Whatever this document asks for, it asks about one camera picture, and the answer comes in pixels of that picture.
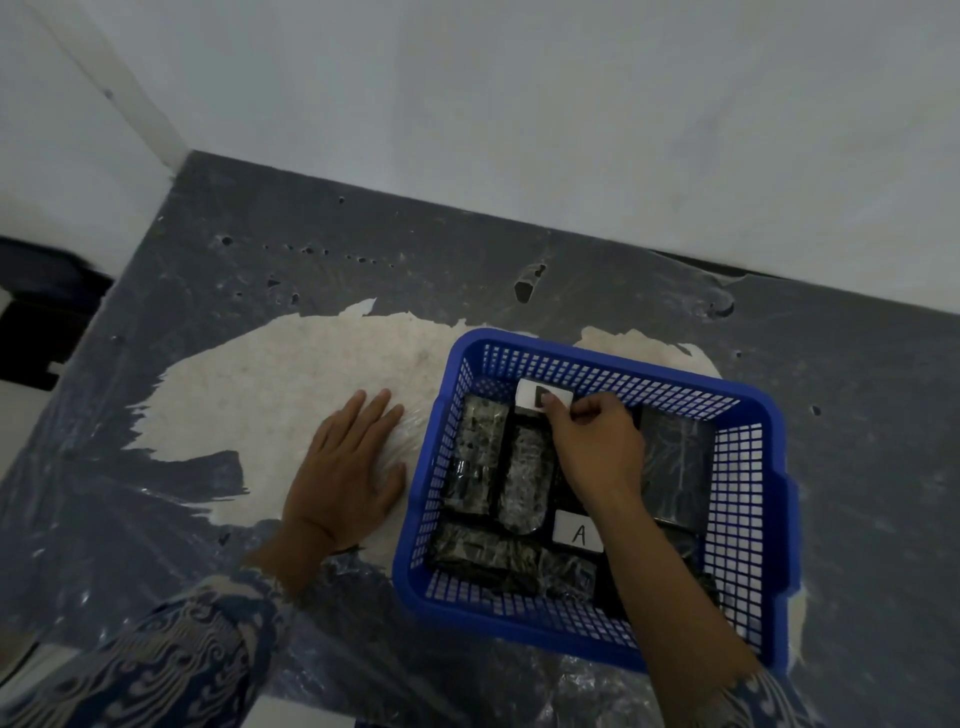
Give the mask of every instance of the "white wall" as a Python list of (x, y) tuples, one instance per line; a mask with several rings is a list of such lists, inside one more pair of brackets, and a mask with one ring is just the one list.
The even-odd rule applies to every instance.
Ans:
[(170, 175), (19, 0), (0, 2), (0, 235), (116, 276)]
[(960, 311), (956, 0), (79, 0), (192, 147)]

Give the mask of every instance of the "patterned sleeve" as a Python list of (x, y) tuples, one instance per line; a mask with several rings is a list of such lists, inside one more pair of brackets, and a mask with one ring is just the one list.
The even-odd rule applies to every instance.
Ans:
[(212, 576), (47, 676), (0, 710), (0, 725), (238, 726), (292, 616), (261, 571)]
[(824, 728), (786, 678), (766, 670), (717, 693), (694, 717), (695, 728)]

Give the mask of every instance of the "concrete floor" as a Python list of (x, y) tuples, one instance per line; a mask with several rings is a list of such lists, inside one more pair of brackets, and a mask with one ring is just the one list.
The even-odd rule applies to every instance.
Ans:
[[(0, 289), (0, 313), (9, 302), (10, 295)], [(27, 442), (50, 397), (50, 392), (0, 380), (0, 479)], [(76, 650), (69, 647), (56, 644), (34, 647), (34, 643), (32, 635), (4, 629), (3, 616), (0, 615), (0, 706), (35, 685), (76, 654)], [(262, 697), (257, 700), (244, 723), (245, 728), (273, 728), (278, 725), (286, 728), (352, 728), (354, 720), (298, 703)]]

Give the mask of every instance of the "white label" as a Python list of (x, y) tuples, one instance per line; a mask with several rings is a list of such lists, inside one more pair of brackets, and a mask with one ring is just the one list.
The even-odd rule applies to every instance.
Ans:
[(521, 379), (516, 383), (516, 406), (534, 412), (542, 412), (541, 399), (548, 392), (563, 402), (567, 408), (573, 402), (573, 392), (568, 389), (561, 389), (553, 384), (544, 384), (533, 379)]
[(553, 543), (603, 553), (600, 532), (589, 516), (578, 516), (568, 511), (557, 511), (557, 519), (553, 523)]

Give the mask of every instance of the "blue plastic basket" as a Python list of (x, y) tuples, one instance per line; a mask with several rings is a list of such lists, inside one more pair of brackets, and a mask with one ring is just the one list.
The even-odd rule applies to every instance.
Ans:
[(394, 583), (403, 602), (423, 619), (645, 670), (626, 620), (609, 619), (584, 604), (492, 595), (423, 563), (440, 516), (440, 490), (464, 395), (513, 403), (516, 382), (524, 377), (571, 389), (577, 397), (613, 391), (627, 406), (644, 404), (713, 422), (702, 565), (716, 579), (733, 628), (766, 667), (785, 670), (787, 598), (800, 586), (799, 506), (796, 485), (784, 471), (783, 423), (773, 401), (744, 384), (492, 328), (462, 336), (446, 362), (394, 559)]

